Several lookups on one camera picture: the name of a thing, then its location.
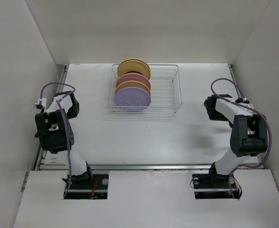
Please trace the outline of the purple plate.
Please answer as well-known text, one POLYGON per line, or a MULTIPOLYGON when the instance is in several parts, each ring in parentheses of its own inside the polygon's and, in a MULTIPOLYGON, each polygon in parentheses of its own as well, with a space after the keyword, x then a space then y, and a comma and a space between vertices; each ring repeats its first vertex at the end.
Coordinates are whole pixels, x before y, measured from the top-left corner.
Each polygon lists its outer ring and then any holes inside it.
POLYGON ((143 111, 151 104, 151 96, 144 89, 128 86, 120 89, 114 96, 115 105, 122 110, 143 111))

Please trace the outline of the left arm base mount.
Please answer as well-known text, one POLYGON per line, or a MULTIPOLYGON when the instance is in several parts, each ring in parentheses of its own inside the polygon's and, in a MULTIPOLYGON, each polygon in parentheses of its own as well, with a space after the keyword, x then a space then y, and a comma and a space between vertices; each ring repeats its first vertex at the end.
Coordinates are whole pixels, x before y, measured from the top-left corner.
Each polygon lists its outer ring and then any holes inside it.
POLYGON ((65 200, 106 200, 108 195, 109 174, 94 174, 93 180, 74 182, 68 188, 68 179, 63 179, 67 184, 65 200))

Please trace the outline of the yellow plate front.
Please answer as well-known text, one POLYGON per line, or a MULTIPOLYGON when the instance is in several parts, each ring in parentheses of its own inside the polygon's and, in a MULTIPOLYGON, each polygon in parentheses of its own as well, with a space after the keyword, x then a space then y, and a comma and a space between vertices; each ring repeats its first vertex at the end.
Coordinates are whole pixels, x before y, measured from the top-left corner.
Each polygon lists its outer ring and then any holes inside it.
POLYGON ((121 84, 119 84, 116 89, 115 89, 115 94, 123 89, 123 88, 126 88, 126 87, 136 87, 136 88, 141 88, 143 90, 145 90, 149 95, 151 95, 151 91, 150 89, 148 88, 148 86, 146 86, 144 83, 141 83, 141 82, 138 82, 138 81, 134 81, 134 80, 130 80, 130 81, 126 81, 126 82, 123 82, 121 84))

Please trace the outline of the white wire dish rack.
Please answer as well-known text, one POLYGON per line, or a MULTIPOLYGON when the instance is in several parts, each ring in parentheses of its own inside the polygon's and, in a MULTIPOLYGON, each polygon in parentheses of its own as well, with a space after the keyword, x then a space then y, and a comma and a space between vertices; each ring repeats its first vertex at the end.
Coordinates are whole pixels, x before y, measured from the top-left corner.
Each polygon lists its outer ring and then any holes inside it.
POLYGON ((114 113, 145 113, 153 116, 174 115, 183 105, 179 67, 176 64, 150 64, 151 104, 149 106, 117 106, 115 89, 118 64, 112 65, 108 105, 114 113))

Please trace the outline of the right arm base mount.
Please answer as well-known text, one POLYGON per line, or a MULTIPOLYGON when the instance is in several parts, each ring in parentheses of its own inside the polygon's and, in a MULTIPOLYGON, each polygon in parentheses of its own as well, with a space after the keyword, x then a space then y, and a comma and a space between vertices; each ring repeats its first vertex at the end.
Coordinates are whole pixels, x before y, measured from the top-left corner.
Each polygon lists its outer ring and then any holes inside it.
POLYGON ((207 173, 193 173, 191 180, 194 197, 197 200, 237 199, 242 196, 242 188, 234 177, 211 181, 207 173))

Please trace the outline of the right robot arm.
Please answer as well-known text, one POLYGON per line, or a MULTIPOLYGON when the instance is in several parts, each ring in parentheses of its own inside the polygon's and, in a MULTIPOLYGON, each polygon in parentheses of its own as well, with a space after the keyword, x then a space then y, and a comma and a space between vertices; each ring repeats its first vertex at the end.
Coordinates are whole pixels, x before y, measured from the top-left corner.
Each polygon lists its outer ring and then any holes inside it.
POLYGON ((230 148, 209 168, 207 181, 213 187, 228 181, 232 170, 268 148, 267 125, 261 116, 252 111, 252 104, 245 98, 233 100, 230 95, 220 97, 211 95, 204 101, 210 120, 225 121, 231 127, 230 148))

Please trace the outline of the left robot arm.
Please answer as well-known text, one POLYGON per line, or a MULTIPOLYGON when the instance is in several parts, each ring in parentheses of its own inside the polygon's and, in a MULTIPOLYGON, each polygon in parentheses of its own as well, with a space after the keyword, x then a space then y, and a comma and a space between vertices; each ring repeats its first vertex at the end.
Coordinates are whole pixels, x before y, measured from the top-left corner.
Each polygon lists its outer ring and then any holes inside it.
POLYGON ((86 189, 92 186, 94 177, 87 162, 72 147, 76 140, 69 122, 78 113, 79 102, 71 91, 55 94, 49 108, 35 115, 35 137, 43 150, 63 155, 65 165, 71 169, 71 183, 86 189))

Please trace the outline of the pink plate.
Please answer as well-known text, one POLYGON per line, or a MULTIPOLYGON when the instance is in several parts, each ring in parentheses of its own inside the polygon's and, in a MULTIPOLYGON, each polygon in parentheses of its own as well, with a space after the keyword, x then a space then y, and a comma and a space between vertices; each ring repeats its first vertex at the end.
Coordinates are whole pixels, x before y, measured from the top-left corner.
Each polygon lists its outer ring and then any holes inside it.
POLYGON ((146 85, 149 89, 151 89, 150 81, 142 74, 139 73, 126 73, 118 78, 116 82, 116 87, 126 81, 137 81, 146 85))

